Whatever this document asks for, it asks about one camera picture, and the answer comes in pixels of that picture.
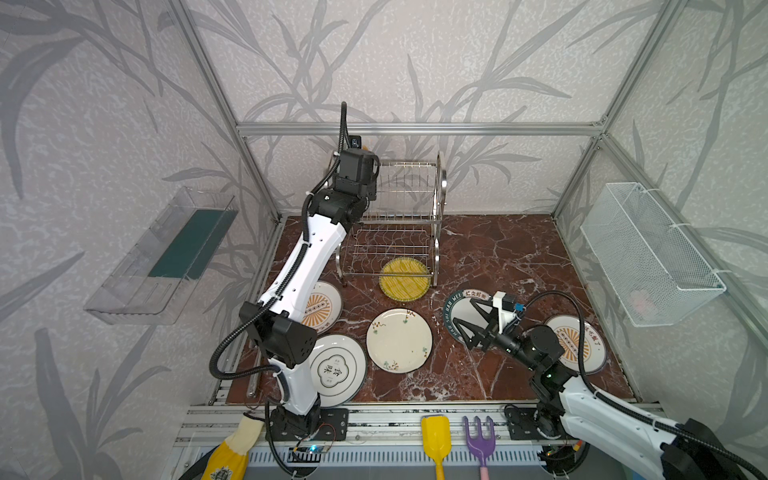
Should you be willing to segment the green rim white plate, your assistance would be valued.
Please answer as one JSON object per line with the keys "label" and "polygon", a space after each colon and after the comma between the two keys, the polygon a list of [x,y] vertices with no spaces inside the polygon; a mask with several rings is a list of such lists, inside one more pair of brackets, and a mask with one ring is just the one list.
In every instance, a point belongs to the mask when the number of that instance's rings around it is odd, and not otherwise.
{"label": "green rim white plate", "polygon": [[492,296],[485,291],[477,289],[464,289],[451,294],[443,306],[443,324],[451,336],[464,344],[461,336],[453,324],[456,318],[470,321],[473,317],[473,311],[470,305],[471,299],[492,299]]}

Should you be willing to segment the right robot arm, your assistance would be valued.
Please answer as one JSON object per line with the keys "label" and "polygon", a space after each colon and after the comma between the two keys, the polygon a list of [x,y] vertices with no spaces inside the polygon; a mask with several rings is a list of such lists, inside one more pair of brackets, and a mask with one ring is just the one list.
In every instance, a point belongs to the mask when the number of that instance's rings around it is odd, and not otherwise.
{"label": "right robot arm", "polygon": [[646,412],[593,386],[583,365],[563,365],[565,351],[550,326],[518,329],[532,301],[521,304],[498,292],[471,304],[485,323],[455,318],[463,343],[468,349],[496,348],[532,371],[529,385],[538,399],[537,421],[544,436],[565,433],[583,440],[645,479],[765,478],[703,423],[677,423]]}

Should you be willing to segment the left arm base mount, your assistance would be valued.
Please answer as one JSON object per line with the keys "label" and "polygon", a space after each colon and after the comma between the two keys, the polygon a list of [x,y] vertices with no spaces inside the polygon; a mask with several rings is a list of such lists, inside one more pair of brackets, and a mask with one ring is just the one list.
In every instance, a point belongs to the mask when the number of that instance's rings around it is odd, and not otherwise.
{"label": "left arm base mount", "polygon": [[345,408],[319,408],[306,417],[297,416],[278,406],[270,411],[267,421],[274,441],[343,441],[349,427],[350,411]]}

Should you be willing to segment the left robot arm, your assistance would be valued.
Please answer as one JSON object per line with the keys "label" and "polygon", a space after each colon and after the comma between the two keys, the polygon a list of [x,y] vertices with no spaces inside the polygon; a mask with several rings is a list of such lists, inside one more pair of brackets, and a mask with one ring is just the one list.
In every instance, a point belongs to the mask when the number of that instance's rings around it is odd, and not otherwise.
{"label": "left robot arm", "polygon": [[[302,424],[316,422],[321,404],[308,363],[318,333],[303,323],[305,310],[331,255],[377,197],[381,161],[351,143],[347,113],[348,105],[343,102],[337,150],[329,170],[304,199],[301,236],[287,263],[258,302],[243,303],[240,324],[216,347],[209,361],[209,371],[218,380],[275,373],[281,392],[277,410]],[[220,357],[243,333],[256,342],[268,363],[241,372],[220,369]]]}

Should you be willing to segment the steel dish rack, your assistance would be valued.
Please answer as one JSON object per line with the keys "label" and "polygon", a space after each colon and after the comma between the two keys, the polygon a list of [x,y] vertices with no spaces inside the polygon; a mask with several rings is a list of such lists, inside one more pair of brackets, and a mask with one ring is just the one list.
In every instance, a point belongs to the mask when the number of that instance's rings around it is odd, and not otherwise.
{"label": "steel dish rack", "polygon": [[383,277],[385,265],[405,257],[421,262],[429,285],[438,285],[440,237],[447,172],[440,156],[430,160],[382,161],[378,196],[334,256],[335,274]]}

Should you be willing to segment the cream floral plate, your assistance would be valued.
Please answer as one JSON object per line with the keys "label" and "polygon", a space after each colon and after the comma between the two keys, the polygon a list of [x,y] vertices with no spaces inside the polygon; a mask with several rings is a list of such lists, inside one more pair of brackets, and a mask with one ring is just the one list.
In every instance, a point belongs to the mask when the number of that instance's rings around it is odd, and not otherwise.
{"label": "cream floral plate", "polygon": [[381,370],[395,374],[421,368],[431,354],[432,344],[427,321],[405,308],[379,314],[371,321],[366,334],[370,359]]}

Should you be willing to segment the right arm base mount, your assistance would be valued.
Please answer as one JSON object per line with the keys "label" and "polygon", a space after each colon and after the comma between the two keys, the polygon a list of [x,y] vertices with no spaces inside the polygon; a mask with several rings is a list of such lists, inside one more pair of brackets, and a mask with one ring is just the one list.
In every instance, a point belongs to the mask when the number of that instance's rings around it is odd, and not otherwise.
{"label": "right arm base mount", "polygon": [[538,418],[535,407],[507,404],[503,415],[511,440],[558,440],[562,436],[557,426],[547,426]]}

